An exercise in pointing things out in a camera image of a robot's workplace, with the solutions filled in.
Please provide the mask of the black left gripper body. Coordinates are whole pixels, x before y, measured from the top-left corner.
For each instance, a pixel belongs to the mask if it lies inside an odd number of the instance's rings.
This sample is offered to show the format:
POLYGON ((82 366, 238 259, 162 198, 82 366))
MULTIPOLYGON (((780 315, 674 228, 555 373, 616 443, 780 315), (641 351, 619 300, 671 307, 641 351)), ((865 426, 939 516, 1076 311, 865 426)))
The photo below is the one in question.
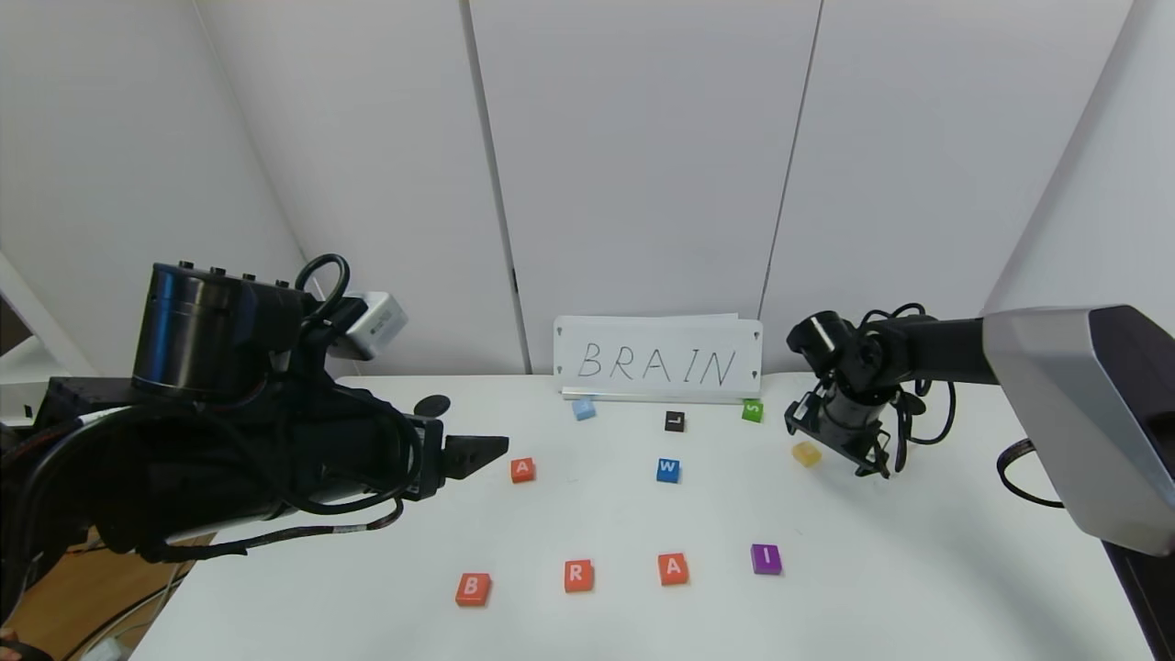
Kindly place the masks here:
POLYGON ((371 507, 436 494, 439 421, 387 411, 325 411, 313 417, 313 499, 324 507, 371 507))

